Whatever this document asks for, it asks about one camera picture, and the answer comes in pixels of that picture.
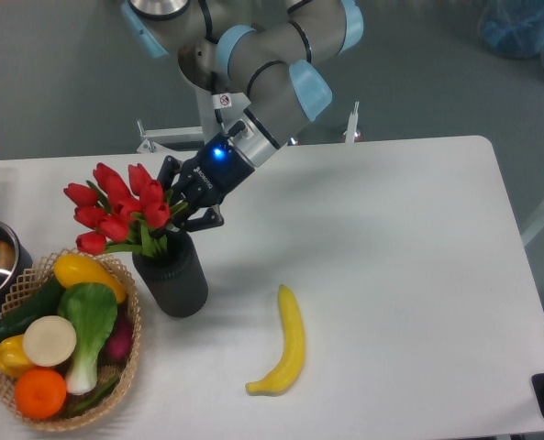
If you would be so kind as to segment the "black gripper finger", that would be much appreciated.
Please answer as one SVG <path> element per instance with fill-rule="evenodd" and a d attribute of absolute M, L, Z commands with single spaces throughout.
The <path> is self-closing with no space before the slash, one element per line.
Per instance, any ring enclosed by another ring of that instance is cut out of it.
<path fill-rule="evenodd" d="M 175 193 L 180 193 L 181 187 L 174 179 L 181 173 L 183 161 L 176 159 L 174 156 L 167 155 L 161 165 L 158 173 L 157 181 L 161 184 L 162 189 L 166 192 L 172 189 Z"/>
<path fill-rule="evenodd" d="M 196 210 L 191 207 L 184 207 L 180 212 L 173 215 L 165 226 L 154 231 L 155 238 L 161 238 L 169 234 L 176 234 L 179 231 L 187 233 L 221 227 L 225 224 L 224 216 L 220 212 L 218 204 L 207 207 L 200 217 L 193 218 Z"/>

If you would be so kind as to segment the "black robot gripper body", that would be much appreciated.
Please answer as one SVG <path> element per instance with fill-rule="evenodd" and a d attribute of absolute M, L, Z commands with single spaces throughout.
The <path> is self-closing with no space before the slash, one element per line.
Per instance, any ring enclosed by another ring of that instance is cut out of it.
<path fill-rule="evenodd" d="M 194 211 L 221 204 L 254 171 L 231 137 L 217 134 L 192 158 L 177 160 L 172 200 L 184 201 Z"/>

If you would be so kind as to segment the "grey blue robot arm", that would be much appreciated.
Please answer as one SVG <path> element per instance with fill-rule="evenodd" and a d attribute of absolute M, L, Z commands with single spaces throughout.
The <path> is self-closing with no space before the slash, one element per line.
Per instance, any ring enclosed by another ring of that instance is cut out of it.
<path fill-rule="evenodd" d="M 240 93 L 246 106 L 203 121 L 205 144 L 190 159 L 167 159 L 160 181 L 180 211 L 170 231 L 221 226 L 224 198 L 314 121 L 332 92 L 317 65 L 363 34 L 353 1 L 289 1 L 286 22 L 259 30 L 247 1 L 126 1 L 121 11 L 153 57 L 189 56 L 185 76 L 214 100 Z"/>

